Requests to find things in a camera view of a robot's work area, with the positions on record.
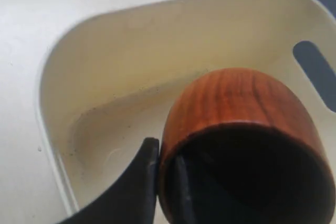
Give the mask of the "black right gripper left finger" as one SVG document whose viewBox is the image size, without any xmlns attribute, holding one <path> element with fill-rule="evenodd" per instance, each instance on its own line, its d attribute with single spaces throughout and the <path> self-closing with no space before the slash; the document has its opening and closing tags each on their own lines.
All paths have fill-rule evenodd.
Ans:
<svg viewBox="0 0 336 224">
<path fill-rule="evenodd" d="M 147 137 L 121 176 L 97 199 L 61 223 L 153 223 L 159 140 Z"/>
</svg>

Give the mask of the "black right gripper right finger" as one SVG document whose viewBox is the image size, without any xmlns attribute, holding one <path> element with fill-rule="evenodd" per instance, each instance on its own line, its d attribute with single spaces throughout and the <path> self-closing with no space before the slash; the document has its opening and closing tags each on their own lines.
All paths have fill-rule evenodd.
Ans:
<svg viewBox="0 0 336 224">
<path fill-rule="evenodd" d="M 175 158 L 173 168 L 172 217 L 173 223 L 197 223 L 188 178 L 188 171 L 183 156 Z"/>
</svg>

